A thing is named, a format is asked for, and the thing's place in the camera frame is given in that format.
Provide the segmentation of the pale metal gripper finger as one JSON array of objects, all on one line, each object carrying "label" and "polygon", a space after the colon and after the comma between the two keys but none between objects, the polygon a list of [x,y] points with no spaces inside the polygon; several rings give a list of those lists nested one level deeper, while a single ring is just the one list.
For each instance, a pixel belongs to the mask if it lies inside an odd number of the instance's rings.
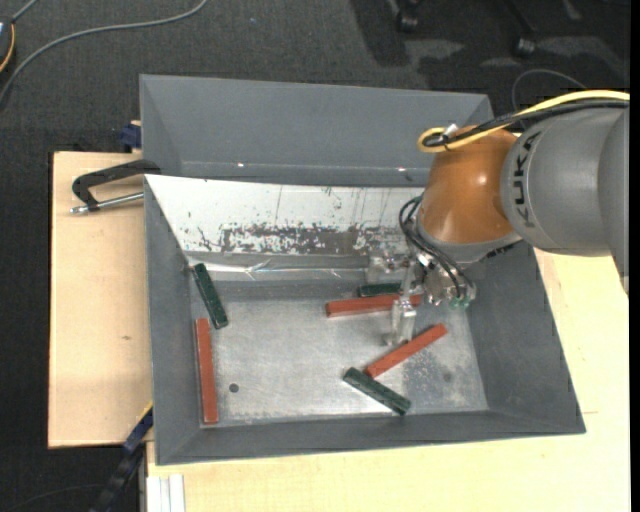
[{"label": "pale metal gripper finger", "polygon": [[395,301],[391,309],[391,331],[384,336],[388,346],[396,346],[413,338],[417,312],[409,301]]},{"label": "pale metal gripper finger", "polygon": [[420,295],[414,292],[414,278],[415,264],[408,263],[400,287],[399,304],[401,307],[415,306],[420,301]]}]

